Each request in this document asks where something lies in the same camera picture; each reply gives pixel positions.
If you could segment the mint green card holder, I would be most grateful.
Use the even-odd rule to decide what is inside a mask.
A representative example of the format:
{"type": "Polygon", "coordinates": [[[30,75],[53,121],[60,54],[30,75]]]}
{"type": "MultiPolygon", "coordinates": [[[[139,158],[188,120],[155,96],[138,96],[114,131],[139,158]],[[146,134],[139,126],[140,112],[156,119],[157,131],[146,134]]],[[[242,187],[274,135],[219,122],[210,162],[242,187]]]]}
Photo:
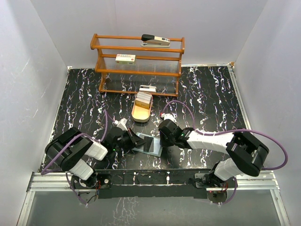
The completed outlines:
{"type": "Polygon", "coordinates": [[[161,156],[163,147],[160,143],[160,138],[143,133],[137,133],[137,136],[142,138],[146,143],[133,148],[133,151],[149,154],[155,157],[161,156]]]}

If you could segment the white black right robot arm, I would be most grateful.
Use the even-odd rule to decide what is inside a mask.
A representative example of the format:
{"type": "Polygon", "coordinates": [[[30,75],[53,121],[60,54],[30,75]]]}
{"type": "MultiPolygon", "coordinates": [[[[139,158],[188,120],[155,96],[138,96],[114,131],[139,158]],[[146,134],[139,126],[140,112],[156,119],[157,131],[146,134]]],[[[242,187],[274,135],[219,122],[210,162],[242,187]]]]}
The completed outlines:
{"type": "Polygon", "coordinates": [[[230,156],[227,160],[216,163],[210,173],[191,179],[203,186],[221,187],[237,175],[256,177],[269,153],[268,147],[248,131],[201,135],[193,128],[181,129],[170,119],[163,120],[158,130],[163,147],[175,145],[182,149],[207,149],[230,156]]]}

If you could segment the black white credit card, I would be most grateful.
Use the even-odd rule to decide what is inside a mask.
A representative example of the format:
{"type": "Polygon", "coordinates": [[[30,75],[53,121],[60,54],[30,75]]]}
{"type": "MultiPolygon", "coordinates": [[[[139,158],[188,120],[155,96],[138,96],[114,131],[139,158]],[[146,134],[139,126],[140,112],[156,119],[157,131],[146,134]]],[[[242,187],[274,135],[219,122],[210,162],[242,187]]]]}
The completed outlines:
{"type": "Polygon", "coordinates": [[[153,137],[145,136],[143,139],[144,139],[143,151],[144,152],[149,152],[150,148],[151,148],[151,145],[153,143],[153,137]]]}

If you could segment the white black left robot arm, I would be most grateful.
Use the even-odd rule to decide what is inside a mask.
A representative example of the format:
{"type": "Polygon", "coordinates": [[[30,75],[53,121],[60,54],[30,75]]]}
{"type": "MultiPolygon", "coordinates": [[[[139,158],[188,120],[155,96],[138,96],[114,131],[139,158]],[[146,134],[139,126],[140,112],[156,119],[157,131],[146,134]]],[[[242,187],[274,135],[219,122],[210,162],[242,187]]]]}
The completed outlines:
{"type": "Polygon", "coordinates": [[[85,187],[93,188],[97,183],[97,173],[82,159],[83,156],[102,161],[119,149],[130,150],[135,147],[144,147],[146,144],[147,141],[131,129],[114,127],[100,141],[72,127],[46,146],[45,154],[51,162],[41,173],[45,175],[53,172],[53,169],[48,168],[55,164],[59,170],[78,177],[85,187]]]}

